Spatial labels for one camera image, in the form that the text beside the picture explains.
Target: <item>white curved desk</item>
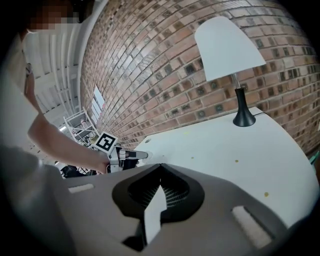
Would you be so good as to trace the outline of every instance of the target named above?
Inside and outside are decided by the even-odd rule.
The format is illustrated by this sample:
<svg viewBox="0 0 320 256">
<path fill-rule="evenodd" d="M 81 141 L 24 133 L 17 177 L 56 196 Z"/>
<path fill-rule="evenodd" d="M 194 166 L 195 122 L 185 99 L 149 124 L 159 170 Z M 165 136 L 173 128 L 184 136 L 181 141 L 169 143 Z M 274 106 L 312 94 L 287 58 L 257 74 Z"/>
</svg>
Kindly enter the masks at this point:
<svg viewBox="0 0 320 256">
<path fill-rule="evenodd" d="M 135 150 L 152 157 L 138 166 L 167 163 L 231 181 L 289 228 L 312 210 L 319 196 L 316 174 L 298 144 L 267 114 L 257 115 L 250 127 L 235 126 L 235 116 L 147 136 Z"/>
</svg>

